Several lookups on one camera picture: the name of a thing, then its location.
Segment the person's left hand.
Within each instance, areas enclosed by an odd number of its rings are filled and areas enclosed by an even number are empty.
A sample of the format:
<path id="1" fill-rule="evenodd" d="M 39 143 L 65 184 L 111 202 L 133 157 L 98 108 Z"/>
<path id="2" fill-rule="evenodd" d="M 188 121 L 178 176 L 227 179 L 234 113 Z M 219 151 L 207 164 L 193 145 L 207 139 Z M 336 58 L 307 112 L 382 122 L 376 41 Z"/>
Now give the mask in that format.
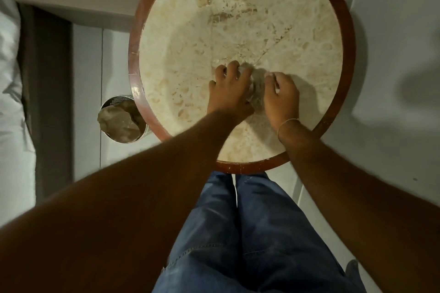
<path id="1" fill-rule="evenodd" d="M 246 69 L 238 79 L 227 79 L 227 66 L 219 65 L 215 70 L 215 90 L 209 93 L 207 115 L 221 114 L 234 127 L 252 115 L 254 108 L 246 100 L 251 73 L 251 69 Z"/>

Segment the person's right hand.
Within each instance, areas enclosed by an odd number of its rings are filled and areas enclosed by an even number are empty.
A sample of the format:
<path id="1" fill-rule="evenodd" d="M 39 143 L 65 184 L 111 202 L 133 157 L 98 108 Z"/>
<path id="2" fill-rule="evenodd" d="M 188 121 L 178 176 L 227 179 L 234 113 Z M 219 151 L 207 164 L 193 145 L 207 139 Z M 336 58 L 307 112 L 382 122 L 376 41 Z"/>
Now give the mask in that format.
<path id="1" fill-rule="evenodd" d="M 264 95 L 264 110 L 274 131 L 278 133 L 286 123 L 299 121 L 299 99 L 300 93 L 294 80 L 292 94 Z"/>

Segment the clear glass jar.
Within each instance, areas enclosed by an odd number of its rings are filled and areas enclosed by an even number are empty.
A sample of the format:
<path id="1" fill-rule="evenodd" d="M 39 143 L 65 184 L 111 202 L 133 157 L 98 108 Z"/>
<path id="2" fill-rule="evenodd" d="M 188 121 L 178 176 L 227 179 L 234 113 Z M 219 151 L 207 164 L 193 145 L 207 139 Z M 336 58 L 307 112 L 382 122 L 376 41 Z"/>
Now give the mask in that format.
<path id="1" fill-rule="evenodd" d="M 246 100 L 249 102 L 255 111 L 264 109 L 264 91 L 265 91 L 265 76 L 270 73 L 265 68 L 257 68 L 254 65 L 244 62 L 238 68 L 239 73 L 243 73 L 246 69 L 251 69 L 250 86 L 246 94 Z"/>

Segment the person's right forearm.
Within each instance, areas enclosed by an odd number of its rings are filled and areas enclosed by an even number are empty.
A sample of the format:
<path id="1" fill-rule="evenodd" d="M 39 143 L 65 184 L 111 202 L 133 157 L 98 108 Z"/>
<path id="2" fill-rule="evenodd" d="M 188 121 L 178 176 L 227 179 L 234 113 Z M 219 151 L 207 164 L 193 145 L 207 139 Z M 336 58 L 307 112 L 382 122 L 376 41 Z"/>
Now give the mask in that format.
<path id="1" fill-rule="evenodd" d="M 277 133 L 300 180 L 383 293 L 440 293 L 440 207 L 350 163 L 300 122 Z"/>

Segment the person's left forearm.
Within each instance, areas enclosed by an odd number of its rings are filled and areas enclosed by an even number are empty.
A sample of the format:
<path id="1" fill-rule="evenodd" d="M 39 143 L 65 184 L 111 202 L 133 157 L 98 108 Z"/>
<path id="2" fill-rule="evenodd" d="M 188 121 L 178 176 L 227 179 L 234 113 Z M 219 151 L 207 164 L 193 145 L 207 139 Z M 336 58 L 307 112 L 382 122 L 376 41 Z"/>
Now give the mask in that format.
<path id="1" fill-rule="evenodd" d="M 214 111 L 0 229 L 0 293 L 150 292 L 218 154 L 242 121 Z"/>

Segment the round marble table wooden rim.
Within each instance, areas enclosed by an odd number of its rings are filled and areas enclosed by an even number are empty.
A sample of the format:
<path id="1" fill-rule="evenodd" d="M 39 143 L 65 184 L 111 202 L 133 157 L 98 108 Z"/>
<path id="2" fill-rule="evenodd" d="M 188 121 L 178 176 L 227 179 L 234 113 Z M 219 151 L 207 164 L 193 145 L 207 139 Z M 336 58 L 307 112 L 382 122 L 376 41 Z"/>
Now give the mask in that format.
<path id="1" fill-rule="evenodd" d="M 129 82 L 163 141 L 206 113 L 208 81 L 219 64 L 283 72 L 300 90 L 300 121 L 321 137 L 348 94 L 355 56 L 345 0 L 141 0 L 129 38 Z M 253 174 L 287 161 L 261 110 L 234 129 L 216 170 Z"/>

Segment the metal mesh waste bin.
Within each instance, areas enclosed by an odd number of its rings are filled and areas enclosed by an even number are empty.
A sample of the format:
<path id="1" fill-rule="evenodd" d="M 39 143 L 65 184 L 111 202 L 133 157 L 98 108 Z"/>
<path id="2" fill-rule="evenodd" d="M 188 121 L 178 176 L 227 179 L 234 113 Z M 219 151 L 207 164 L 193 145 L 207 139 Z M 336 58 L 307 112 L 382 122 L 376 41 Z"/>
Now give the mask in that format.
<path id="1" fill-rule="evenodd" d="M 119 96 L 113 96 L 109 98 L 107 101 L 103 103 L 100 109 L 108 106 L 119 106 L 122 108 L 125 108 L 133 117 L 135 122 L 140 126 L 142 135 L 140 136 L 140 139 L 144 138 L 146 135 L 151 133 L 150 127 L 146 124 L 143 117 L 140 114 L 140 111 L 138 110 L 135 100 L 132 96 L 129 95 L 119 95 Z"/>

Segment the plastic bin liner bag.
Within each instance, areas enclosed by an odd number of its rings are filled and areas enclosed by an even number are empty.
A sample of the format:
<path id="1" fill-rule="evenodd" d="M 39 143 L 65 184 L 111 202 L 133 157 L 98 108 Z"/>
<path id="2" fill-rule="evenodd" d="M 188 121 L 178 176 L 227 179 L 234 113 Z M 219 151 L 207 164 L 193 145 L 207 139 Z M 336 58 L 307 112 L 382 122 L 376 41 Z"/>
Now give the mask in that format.
<path id="1" fill-rule="evenodd" d="M 142 135 L 141 128 L 132 115 L 119 106 L 102 108 L 98 113 L 97 121 L 100 130 L 117 143 L 129 144 Z"/>

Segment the blue jeans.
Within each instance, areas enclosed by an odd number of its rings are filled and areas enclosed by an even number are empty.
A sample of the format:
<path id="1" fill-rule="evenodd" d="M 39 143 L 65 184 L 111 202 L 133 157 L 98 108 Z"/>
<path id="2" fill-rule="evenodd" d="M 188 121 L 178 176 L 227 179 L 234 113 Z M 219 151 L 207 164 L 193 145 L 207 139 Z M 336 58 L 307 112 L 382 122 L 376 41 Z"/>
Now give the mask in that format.
<path id="1" fill-rule="evenodd" d="M 266 173 L 212 172 L 152 293 L 366 293 Z"/>

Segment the dark shoe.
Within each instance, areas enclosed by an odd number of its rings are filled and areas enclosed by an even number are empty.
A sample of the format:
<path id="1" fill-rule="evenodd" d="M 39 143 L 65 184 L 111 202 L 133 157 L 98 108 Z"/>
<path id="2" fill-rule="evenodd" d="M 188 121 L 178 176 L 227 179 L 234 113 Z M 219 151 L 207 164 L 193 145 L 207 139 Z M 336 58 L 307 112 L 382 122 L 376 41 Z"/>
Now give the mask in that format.
<path id="1" fill-rule="evenodd" d="M 359 263 L 356 259 L 349 261 L 345 269 L 345 274 L 359 289 L 365 289 L 359 272 Z"/>

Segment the white bed sheet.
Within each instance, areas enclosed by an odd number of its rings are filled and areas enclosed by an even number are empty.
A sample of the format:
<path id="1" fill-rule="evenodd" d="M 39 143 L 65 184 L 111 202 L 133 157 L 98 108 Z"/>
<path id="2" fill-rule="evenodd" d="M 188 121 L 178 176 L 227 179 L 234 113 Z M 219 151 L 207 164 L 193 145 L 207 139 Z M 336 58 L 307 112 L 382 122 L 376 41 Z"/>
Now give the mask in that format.
<path id="1" fill-rule="evenodd" d="M 17 60 L 20 29 L 17 3 L 0 0 L 0 228 L 36 204 L 36 152 Z"/>

